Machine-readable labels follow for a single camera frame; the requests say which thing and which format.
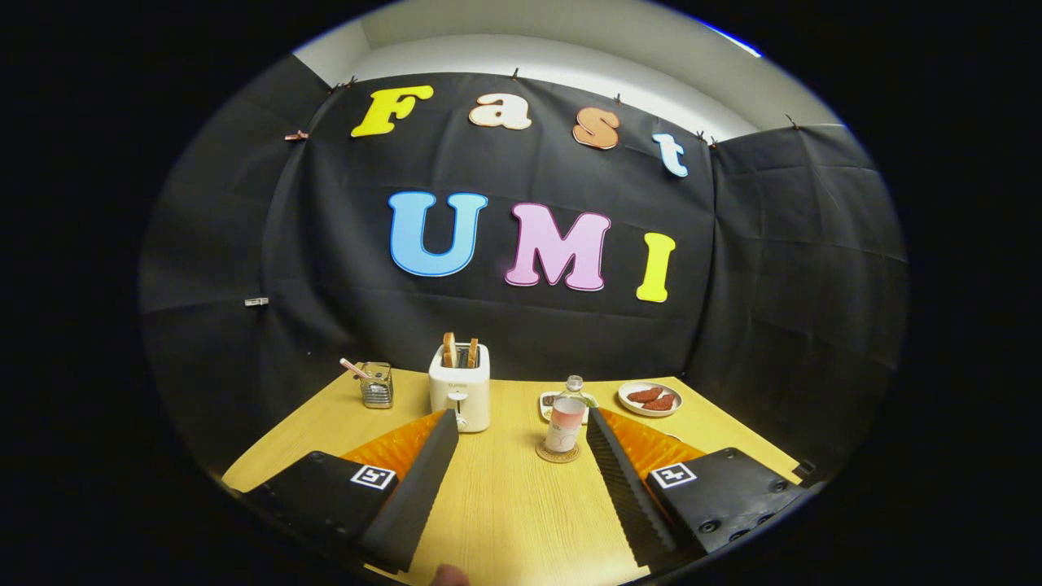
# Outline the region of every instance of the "pink letter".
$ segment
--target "pink letter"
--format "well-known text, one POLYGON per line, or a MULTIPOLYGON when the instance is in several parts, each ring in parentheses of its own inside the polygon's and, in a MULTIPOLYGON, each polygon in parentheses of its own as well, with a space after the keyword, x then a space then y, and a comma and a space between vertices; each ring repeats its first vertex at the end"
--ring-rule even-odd
POLYGON ((521 221, 518 234, 518 255, 514 268, 506 271, 506 283, 530 287, 539 283, 536 272, 536 254, 543 264, 543 272, 550 285, 556 285, 572 259, 572 272, 565 285, 579 291, 599 291, 604 288, 600 276, 600 251, 604 233, 612 227, 612 220, 600 214, 582 214, 576 218, 568 236, 562 240, 550 209, 539 203, 518 203, 514 216, 521 221))

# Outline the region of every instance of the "letter u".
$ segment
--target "letter u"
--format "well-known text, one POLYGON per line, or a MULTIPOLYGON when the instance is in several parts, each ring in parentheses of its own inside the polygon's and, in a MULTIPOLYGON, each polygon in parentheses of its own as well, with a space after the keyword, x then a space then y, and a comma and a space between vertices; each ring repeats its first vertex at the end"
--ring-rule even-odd
POLYGON ((422 191, 403 191, 391 196, 394 209, 391 223, 391 258, 405 272, 419 276, 447 276, 463 270, 474 257, 477 239, 477 213, 489 204, 489 198, 476 193, 454 193, 448 203, 456 211, 452 230, 452 246, 447 252, 433 254, 423 247, 423 225, 427 210, 438 199, 422 191))

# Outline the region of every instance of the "orange letter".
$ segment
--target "orange letter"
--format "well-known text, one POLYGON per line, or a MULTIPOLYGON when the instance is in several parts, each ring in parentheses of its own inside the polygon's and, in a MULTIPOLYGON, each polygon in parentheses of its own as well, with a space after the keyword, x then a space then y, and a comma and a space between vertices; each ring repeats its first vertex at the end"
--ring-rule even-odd
POLYGON ((619 144, 619 117, 615 113, 599 107, 585 107, 575 116, 578 121, 572 128, 572 137, 580 145, 607 150, 619 144))

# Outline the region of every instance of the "letter i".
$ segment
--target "letter i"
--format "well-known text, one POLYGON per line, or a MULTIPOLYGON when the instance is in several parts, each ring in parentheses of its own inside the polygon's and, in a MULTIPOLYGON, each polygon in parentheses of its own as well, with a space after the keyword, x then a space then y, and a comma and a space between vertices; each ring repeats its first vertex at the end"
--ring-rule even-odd
POLYGON ((644 283, 637 288, 637 298, 642 301, 661 303, 669 293, 666 291, 666 271, 669 269, 669 253, 676 248, 672 238, 653 231, 644 235, 648 245, 648 264, 644 271, 644 283))

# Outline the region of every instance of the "bottle label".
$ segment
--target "bottle label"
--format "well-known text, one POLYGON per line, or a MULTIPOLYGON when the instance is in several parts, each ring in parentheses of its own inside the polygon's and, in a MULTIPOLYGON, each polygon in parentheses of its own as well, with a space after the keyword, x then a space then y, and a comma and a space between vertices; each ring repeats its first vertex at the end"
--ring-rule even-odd
POLYGON ((553 402, 550 425, 546 432, 546 448, 552 451, 568 451, 575 447, 586 404, 574 398, 560 398, 553 402))

